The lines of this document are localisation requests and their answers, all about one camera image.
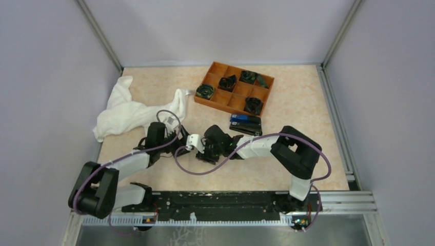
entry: robotic arm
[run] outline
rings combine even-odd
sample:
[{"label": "robotic arm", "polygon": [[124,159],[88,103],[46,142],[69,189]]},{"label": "robotic arm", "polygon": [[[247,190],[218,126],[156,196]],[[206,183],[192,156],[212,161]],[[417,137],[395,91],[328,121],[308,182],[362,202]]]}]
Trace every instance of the robotic arm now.
[{"label": "robotic arm", "polygon": [[[85,189],[78,195],[77,208],[83,213],[103,219],[114,209],[132,204],[144,204],[151,207],[152,189],[144,184],[131,183],[128,186],[118,188],[119,180],[131,174],[150,167],[160,157],[161,153],[171,152],[174,156],[177,149],[177,156],[189,153],[193,147],[198,149],[196,158],[215,164],[221,155],[228,157],[236,149],[230,159],[248,159],[251,157],[273,156],[275,157],[292,175],[292,185],[289,190],[291,197],[304,201],[311,187],[311,177],[314,167],[319,160],[319,153],[301,141],[285,136],[261,136],[256,138],[237,135],[230,137],[218,126],[213,125],[204,133],[204,137],[198,134],[191,134],[180,128],[181,139],[176,139],[172,144],[165,148],[151,152],[142,152],[163,145],[174,139],[175,133],[165,137],[166,127],[163,123],[153,122],[148,129],[147,137],[141,139],[131,156],[127,156],[111,168],[105,167],[94,176],[85,186]],[[280,133],[291,134],[310,142],[321,150],[319,144],[308,138],[298,130],[290,126],[284,126]],[[297,145],[296,151],[289,147]],[[80,186],[88,177],[101,165],[95,162],[87,162],[71,191],[68,199],[68,206],[73,208],[74,198]]]}]

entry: wooden organizer box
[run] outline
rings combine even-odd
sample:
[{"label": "wooden organizer box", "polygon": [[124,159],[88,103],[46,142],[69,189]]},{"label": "wooden organizer box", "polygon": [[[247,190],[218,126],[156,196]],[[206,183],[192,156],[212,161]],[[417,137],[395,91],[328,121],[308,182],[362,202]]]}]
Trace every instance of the wooden organizer box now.
[{"label": "wooden organizer box", "polygon": [[[198,97],[195,95],[194,100],[196,103],[203,104],[215,109],[219,109],[231,114],[250,114],[244,111],[245,99],[247,97],[256,97],[263,102],[263,108],[259,116],[263,114],[264,108],[266,107],[267,98],[269,97],[269,92],[273,86],[273,77],[261,75],[269,89],[262,88],[260,83],[255,80],[254,84],[240,81],[240,75],[245,69],[233,67],[223,63],[213,62],[208,70],[206,76],[204,77],[201,85],[207,84],[214,87],[215,91],[210,100]],[[232,92],[228,92],[222,89],[218,89],[219,81],[222,77],[230,77],[235,75],[237,82]]]}]

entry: white towel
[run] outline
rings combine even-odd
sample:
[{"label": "white towel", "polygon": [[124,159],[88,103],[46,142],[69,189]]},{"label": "white towel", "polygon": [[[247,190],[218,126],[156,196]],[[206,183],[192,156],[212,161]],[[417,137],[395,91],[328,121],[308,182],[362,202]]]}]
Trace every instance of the white towel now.
[{"label": "white towel", "polygon": [[[191,91],[177,89],[171,103],[148,107],[145,104],[131,100],[131,94],[128,90],[131,82],[133,82],[132,76],[123,76],[118,79],[113,87],[107,101],[107,109],[98,116],[96,126],[93,129],[98,142],[102,142],[107,135],[121,134],[139,126],[143,126],[146,132],[149,125],[157,121],[155,115],[161,109],[175,113],[180,120],[186,117],[187,96],[192,93]],[[160,120],[168,127],[168,132],[171,132],[178,125],[173,117],[170,118],[171,116],[171,114],[165,112],[159,115]]]}]

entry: table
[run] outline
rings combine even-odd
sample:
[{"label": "table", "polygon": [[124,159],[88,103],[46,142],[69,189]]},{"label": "table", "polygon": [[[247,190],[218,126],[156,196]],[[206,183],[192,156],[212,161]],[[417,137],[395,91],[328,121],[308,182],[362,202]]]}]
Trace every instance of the table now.
[{"label": "table", "polygon": [[[320,190],[349,190],[337,141],[332,129],[322,87],[314,65],[240,66],[243,69],[275,77],[265,111],[262,115],[263,134],[279,132],[283,126],[293,126],[318,142],[332,164],[329,178],[317,181]],[[171,102],[176,89],[196,89],[208,67],[148,67],[125,68],[123,75],[133,76],[130,92],[134,101],[148,106]],[[183,125],[189,133],[203,135],[213,124],[230,136],[230,114],[213,109],[188,98],[187,116]],[[143,127],[104,139],[99,163],[106,163],[131,152],[145,137]],[[214,165],[196,160],[194,154],[178,158],[188,170],[204,172]],[[313,177],[325,175],[327,167],[321,159]],[[181,171],[173,158],[160,158],[153,166],[120,182],[151,186],[156,191],[273,191],[288,190],[290,173],[273,157],[231,160],[219,170],[205,176],[192,176]]]}]

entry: white wall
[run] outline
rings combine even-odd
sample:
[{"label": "white wall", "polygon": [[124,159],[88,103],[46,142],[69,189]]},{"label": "white wall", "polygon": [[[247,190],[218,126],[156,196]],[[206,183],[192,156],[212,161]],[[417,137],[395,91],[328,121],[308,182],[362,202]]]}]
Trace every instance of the white wall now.
[{"label": "white wall", "polygon": [[0,1],[0,244],[59,245],[117,71],[74,1]]},{"label": "white wall", "polygon": [[320,63],[353,0],[86,0],[125,67]]},{"label": "white wall", "polygon": [[391,245],[435,241],[435,2],[366,1],[327,72]]}]

